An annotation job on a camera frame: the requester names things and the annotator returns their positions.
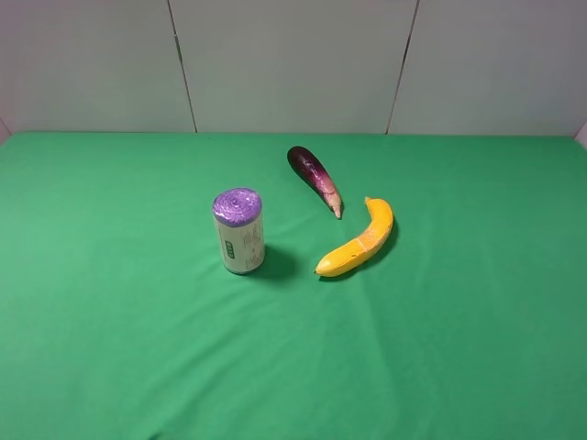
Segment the purple eggplant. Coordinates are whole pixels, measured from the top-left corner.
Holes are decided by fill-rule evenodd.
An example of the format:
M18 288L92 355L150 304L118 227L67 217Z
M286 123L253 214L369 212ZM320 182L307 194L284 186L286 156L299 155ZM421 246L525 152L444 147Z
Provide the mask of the purple eggplant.
M309 149L301 146L290 148L287 159L299 177L320 196L334 216L341 220L343 213L341 196L320 160Z

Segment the yellow banana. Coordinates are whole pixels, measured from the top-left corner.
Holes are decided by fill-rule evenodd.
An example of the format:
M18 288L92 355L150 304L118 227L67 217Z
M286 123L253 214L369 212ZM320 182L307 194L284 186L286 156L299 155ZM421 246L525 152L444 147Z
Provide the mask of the yellow banana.
M382 248L393 229L393 210L379 198L366 197L365 204L371 217L368 227L322 257L316 265L316 275L326 278L343 275L371 259Z

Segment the green tablecloth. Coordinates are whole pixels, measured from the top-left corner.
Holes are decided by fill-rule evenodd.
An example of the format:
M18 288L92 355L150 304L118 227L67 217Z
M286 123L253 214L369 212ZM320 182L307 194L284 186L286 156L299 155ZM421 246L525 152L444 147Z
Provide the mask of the green tablecloth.
M292 169L309 149L338 220ZM215 198L262 201L228 271ZM315 274L361 234L368 261ZM565 137L20 133L4 439L583 439L586 152Z

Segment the purple garbage bag roll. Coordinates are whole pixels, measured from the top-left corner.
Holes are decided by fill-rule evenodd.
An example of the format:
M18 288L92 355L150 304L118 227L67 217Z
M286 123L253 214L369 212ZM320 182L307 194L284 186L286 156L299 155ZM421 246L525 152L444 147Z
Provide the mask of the purple garbage bag roll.
M265 257L262 201L250 188L220 193L212 214L226 269L235 274L256 270Z

